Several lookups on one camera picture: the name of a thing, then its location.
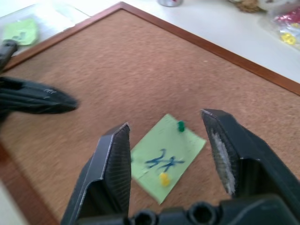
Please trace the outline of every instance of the brown wooden border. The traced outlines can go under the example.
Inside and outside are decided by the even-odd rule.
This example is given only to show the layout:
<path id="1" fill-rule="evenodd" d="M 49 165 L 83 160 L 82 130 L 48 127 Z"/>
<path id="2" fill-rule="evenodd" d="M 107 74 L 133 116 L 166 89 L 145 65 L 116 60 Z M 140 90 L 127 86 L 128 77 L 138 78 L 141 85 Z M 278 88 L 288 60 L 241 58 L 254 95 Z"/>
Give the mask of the brown wooden border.
<path id="1" fill-rule="evenodd" d="M 0 143 L 0 180 L 31 225 L 58 225 L 42 199 Z"/>
<path id="2" fill-rule="evenodd" d="M 140 9 L 137 9 L 127 3 L 120 2 L 110 8 L 96 14 L 95 16 L 77 24 L 76 26 L 59 33 L 48 40 L 37 44 L 31 49 L 15 56 L 5 67 L 9 70 L 27 59 L 39 54 L 40 52 L 52 47 L 60 41 L 80 32 L 81 30 L 91 26 L 99 20 L 119 11 L 125 10 L 133 15 L 136 15 L 180 38 L 183 38 L 196 46 L 212 52 L 219 57 L 226 59 L 274 84 L 277 84 L 297 95 L 300 95 L 300 84 L 294 82 L 284 76 L 281 76 L 267 68 L 264 68 L 256 63 L 253 63 L 237 54 L 234 54 L 218 45 L 215 45 L 201 37 L 198 37 L 186 30 L 183 30 L 175 25 L 172 25 L 164 20 L 161 20 L 151 14 L 148 14 Z M 0 179 L 8 188 L 12 197 L 15 199 L 20 209 L 30 224 L 33 225 L 58 225 L 58 221 L 54 218 L 42 199 L 32 188 L 28 180 L 23 176 L 18 166 L 13 162 L 8 152 L 0 143 Z"/>
<path id="3" fill-rule="evenodd" d="M 111 15 L 114 12 L 117 12 L 119 10 L 125 10 L 129 13 L 132 13 L 182 39 L 185 39 L 193 44 L 195 44 L 198 47 L 201 47 L 209 52 L 212 52 L 214 54 L 216 54 L 219 57 L 222 57 L 224 59 L 226 59 L 229 62 L 232 62 L 240 67 L 242 67 L 243 69 L 246 69 L 274 84 L 277 84 L 297 95 L 300 95 L 300 84 L 292 81 L 284 76 L 281 76 L 265 67 L 262 67 L 254 62 L 251 62 L 237 54 L 232 53 L 229 50 L 226 50 L 216 44 L 213 44 L 201 37 L 198 37 L 195 34 L 192 34 L 186 30 L 183 30 L 179 27 L 176 27 L 175 25 L 172 25 L 162 19 L 159 19 L 149 13 L 146 13 L 140 9 L 137 9 L 125 2 L 120 2 L 106 10 L 104 10 L 103 12 L 100 12 L 98 14 L 96 14 L 95 16 L 77 24 L 76 26 L 69 28 L 67 30 L 65 30 L 62 33 L 59 33 L 51 38 L 49 38 L 46 41 L 43 41 L 39 44 L 37 44 L 36 46 L 32 47 L 31 49 L 15 56 L 10 62 L 9 64 L 5 67 L 5 70 L 11 69 L 13 67 L 15 67 L 16 65 L 22 63 L 23 61 L 37 55 L 38 53 L 44 51 L 45 49 L 59 43 L 60 41 L 78 33 L 79 31 L 87 28 L 88 26 L 98 22 L 99 20 L 105 18 L 108 15 Z"/>

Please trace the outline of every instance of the push pin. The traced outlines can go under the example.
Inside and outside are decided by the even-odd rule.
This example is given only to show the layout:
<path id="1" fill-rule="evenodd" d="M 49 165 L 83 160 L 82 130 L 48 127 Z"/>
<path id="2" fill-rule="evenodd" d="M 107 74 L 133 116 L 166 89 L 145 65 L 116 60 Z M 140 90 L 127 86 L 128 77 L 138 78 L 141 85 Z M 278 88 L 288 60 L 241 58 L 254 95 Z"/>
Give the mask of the push pin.
<path id="1" fill-rule="evenodd" d="M 166 187 L 170 184 L 170 179 L 168 178 L 168 174 L 165 173 L 165 172 L 162 172 L 160 175 L 159 175 L 159 178 L 160 178 L 160 183 L 162 186 Z"/>
<path id="2" fill-rule="evenodd" d="M 183 132 L 185 130 L 185 125 L 183 120 L 178 121 L 177 125 L 178 125 L 179 132 Z"/>

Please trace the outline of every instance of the blue drawing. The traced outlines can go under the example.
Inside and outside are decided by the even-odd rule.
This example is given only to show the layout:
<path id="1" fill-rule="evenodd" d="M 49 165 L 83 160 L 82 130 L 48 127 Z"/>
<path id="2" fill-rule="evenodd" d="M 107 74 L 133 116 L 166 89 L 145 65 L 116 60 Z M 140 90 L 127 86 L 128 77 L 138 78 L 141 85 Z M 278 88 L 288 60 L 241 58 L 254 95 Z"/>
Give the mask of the blue drawing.
<path id="1" fill-rule="evenodd" d="M 145 162 L 146 164 L 152 164 L 152 165 L 149 165 L 149 166 L 148 166 L 149 169 L 151 169 L 152 167 L 154 167 L 154 166 L 156 166 L 156 165 L 158 165 L 158 164 L 160 164 L 160 163 L 167 163 L 167 164 L 162 165 L 162 166 L 160 166 L 160 167 L 158 168 L 158 169 L 160 169 L 160 168 L 165 168 L 165 171 L 164 171 L 164 172 L 167 172 L 168 169 L 169 169 L 171 166 L 176 166 L 176 164 L 179 164 L 179 163 L 182 164 L 182 163 L 184 163 L 183 160 L 175 160 L 175 156 L 172 156 L 169 160 L 163 159 L 163 158 L 165 157 L 166 149 L 161 149 L 161 151 L 162 151 L 163 153 L 161 154 L 160 157 L 154 158 L 154 159 L 152 159 L 152 160 L 148 160 L 148 161 Z"/>

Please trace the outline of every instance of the corkboard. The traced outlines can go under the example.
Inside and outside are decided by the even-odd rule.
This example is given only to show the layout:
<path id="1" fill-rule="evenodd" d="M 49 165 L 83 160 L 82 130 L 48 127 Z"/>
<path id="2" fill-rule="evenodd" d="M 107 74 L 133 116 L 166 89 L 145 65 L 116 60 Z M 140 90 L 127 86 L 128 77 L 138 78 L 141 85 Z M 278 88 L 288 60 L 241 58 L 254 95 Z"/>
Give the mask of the corkboard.
<path id="1" fill-rule="evenodd" d="M 299 96 L 123 10 L 6 75 L 53 85 L 80 101 L 66 114 L 15 112 L 0 133 L 58 219 L 105 131 L 128 121 L 133 147 L 166 113 L 207 140 L 200 109 L 225 110 L 263 138 L 300 178 Z M 207 144 L 160 206 L 132 181 L 130 214 L 224 198 Z"/>

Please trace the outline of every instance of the yellow push pin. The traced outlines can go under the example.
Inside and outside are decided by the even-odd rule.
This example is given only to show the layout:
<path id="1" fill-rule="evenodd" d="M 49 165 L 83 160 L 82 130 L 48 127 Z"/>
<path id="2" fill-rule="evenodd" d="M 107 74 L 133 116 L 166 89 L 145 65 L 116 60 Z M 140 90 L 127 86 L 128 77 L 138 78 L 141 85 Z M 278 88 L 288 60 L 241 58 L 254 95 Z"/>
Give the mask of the yellow push pin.
<path id="1" fill-rule="evenodd" d="M 159 175 L 159 178 L 162 186 L 166 187 L 170 184 L 170 179 L 168 178 L 168 174 L 166 174 L 165 172 L 162 172 Z"/>

